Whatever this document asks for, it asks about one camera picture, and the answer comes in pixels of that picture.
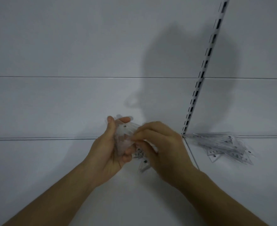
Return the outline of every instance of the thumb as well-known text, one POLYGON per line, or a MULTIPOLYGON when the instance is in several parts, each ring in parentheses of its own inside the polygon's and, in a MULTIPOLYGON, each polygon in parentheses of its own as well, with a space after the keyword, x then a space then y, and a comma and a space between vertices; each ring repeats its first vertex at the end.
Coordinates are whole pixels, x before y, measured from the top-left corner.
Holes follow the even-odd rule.
POLYGON ((148 142, 142 140, 136 141, 135 143, 145 152, 147 158, 151 162, 151 166, 153 166, 157 161, 157 153, 154 151, 153 147, 148 142))
POLYGON ((114 133, 115 133, 115 122, 114 118, 112 116, 107 117, 107 129, 104 132, 104 136, 108 138, 113 138, 114 133))

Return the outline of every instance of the fingernail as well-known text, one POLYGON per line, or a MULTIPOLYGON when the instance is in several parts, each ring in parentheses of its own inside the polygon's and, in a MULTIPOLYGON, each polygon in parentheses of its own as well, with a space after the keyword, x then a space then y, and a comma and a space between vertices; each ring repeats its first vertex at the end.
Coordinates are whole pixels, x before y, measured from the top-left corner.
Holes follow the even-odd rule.
POLYGON ((111 117, 111 116, 108 116, 108 117, 107 117, 107 122, 108 122, 108 123, 112 122, 112 117, 111 117))

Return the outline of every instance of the forearm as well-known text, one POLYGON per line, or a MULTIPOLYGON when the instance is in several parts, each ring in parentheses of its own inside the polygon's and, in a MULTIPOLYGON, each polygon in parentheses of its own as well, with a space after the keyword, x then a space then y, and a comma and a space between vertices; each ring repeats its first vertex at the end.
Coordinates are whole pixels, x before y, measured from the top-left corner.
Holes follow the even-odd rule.
POLYGON ((196 171, 189 176, 179 190, 208 225, 266 225, 203 172, 196 171))
POLYGON ((91 181, 79 164, 4 225, 68 225, 93 191, 91 181))

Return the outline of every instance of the hand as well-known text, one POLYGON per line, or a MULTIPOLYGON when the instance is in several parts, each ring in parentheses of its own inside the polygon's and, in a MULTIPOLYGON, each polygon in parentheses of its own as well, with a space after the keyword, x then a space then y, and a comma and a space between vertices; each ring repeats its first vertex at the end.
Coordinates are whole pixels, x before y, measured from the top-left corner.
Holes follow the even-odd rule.
MULTIPOLYGON (((123 123, 130 122, 129 117, 119 120, 123 123)), ((107 118, 107 121, 106 131, 94 141, 88 156, 83 161, 89 176, 91 176, 92 189, 111 179, 125 163, 132 160, 132 153, 135 151, 135 148, 132 147, 127 149, 123 156, 117 156, 113 138, 117 125, 111 116, 107 118)))
POLYGON ((182 185, 188 174, 198 171, 190 160, 181 135, 159 121, 139 127, 132 140, 146 153, 161 178, 176 188, 182 185), (144 140, 154 144, 158 153, 144 140))

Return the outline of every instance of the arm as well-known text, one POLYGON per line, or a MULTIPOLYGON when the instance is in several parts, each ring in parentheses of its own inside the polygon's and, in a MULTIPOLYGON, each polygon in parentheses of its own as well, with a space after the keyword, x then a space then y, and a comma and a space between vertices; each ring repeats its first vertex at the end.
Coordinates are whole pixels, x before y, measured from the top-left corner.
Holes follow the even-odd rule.
MULTIPOLYGON (((127 123, 130 118, 120 120, 127 123)), ((84 161, 4 225, 68 225, 89 194, 132 159, 131 149, 120 158, 114 154, 115 126, 108 117, 105 133, 94 141, 84 161)))
POLYGON ((182 137, 161 122, 137 129, 133 141, 144 150, 161 178, 177 188, 209 225, 266 225, 197 170, 182 137), (158 153, 147 140, 158 148, 158 153))

